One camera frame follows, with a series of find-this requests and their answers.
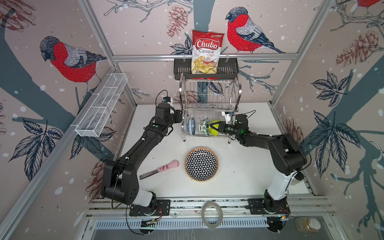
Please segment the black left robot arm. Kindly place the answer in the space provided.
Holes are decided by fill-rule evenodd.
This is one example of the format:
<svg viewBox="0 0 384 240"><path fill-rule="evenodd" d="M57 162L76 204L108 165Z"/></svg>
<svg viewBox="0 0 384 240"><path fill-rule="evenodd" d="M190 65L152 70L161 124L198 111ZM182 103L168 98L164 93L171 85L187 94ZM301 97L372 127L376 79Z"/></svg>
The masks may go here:
<svg viewBox="0 0 384 240"><path fill-rule="evenodd" d="M157 205L156 194L140 188L137 172L152 149L171 133L173 124L181 123L182 119L181 110L167 103L158 104L155 116L133 147L116 161L105 163L101 196L127 206L141 206L152 213Z"/></svg>

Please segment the green leaf pattern cup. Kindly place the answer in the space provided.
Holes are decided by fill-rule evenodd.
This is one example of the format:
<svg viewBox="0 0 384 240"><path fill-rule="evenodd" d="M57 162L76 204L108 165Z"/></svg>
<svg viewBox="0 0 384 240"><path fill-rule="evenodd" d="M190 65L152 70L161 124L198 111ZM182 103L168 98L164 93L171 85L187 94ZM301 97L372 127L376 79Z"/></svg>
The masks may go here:
<svg viewBox="0 0 384 240"><path fill-rule="evenodd" d="M210 124L210 120L209 119L205 119L205 120L200 122L200 124L199 124L199 131L200 131L200 133L202 135L204 135L204 136L209 136L210 135L209 124Z"/></svg>

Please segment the steel two-tier dish rack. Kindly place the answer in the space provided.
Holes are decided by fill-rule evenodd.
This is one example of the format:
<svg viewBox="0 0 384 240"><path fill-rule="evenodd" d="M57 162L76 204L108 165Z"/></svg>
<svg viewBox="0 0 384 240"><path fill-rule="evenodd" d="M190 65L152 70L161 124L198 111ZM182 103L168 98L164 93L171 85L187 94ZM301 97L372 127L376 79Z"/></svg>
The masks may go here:
<svg viewBox="0 0 384 240"><path fill-rule="evenodd" d="M204 136L199 131L199 124L205 119L225 121L222 112L238 111L242 94L242 85L236 76L234 80L199 80L185 79L181 75L179 86L179 102L183 111L182 139ZM186 123L189 118L196 120L196 134L187 135Z"/></svg>

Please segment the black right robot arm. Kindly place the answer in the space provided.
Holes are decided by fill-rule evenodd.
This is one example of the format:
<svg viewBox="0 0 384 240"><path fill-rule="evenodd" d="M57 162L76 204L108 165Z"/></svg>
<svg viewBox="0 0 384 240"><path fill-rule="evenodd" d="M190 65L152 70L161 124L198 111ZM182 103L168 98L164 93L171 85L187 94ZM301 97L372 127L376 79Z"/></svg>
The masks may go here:
<svg viewBox="0 0 384 240"><path fill-rule="evenodd" d="M218 133L234 136L244 147L256 147L270 151L276 171L272 183L264 193L263 205L269 214L283 210L287 204L289 186L294 179L304 179L302 170L307 163L301 147L290 134L261 135L251 132L248 126L248 116L235 116L235 123L225 121L211 122L210 128Z"/></svg>

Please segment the white patterned plate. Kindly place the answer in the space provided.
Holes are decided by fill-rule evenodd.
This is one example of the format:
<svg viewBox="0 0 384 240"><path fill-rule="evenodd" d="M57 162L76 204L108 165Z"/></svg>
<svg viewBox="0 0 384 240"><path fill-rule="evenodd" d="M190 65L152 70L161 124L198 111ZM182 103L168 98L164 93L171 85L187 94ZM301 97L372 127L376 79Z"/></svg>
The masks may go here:
<svg viewBox="0 0 384 240"><path fill-rule="evenodd" d="M218 170L218 157L208 148L195 148L186 156L185 171L192 180L206 182L212 179Z"/></svg>

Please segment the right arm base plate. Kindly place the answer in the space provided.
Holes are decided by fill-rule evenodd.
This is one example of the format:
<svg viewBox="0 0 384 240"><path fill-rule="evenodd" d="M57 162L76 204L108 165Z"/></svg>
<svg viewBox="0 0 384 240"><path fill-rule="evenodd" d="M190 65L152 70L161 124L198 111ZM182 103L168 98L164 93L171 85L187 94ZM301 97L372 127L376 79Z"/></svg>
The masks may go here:
<svg viewBox="0 0 384 240"><path fill-rule="evenodd" d="M251 215L289 215L291 213L287 198L279 201L266 199L248 199Z"/></svg>

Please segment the blue floral white bowl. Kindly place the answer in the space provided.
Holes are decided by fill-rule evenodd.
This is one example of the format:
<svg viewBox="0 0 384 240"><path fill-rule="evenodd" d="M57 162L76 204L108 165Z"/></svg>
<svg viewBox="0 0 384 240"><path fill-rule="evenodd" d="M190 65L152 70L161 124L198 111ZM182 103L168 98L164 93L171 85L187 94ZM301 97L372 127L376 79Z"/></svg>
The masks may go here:
<svg viewBox="0 0 384 240"><path fill-rule="evenodd" d="M195 118L189 118L186 123L186 133L187 135L194 136L196 134L196 120Z"/></svg>

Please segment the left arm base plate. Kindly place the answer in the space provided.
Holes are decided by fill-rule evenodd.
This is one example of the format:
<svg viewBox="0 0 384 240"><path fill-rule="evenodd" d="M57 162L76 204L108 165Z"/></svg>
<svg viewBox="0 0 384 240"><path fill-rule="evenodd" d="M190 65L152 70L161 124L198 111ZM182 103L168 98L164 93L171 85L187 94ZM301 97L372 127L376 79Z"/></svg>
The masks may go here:
<svg viewBox="0 0 384 240"><path fill-rule="evenodd" d="M148 207L140 205L131 205L129 207L130 217L160 217L168 216L170 214L171 201L170 200L156 200L151 202Z"/></svg>

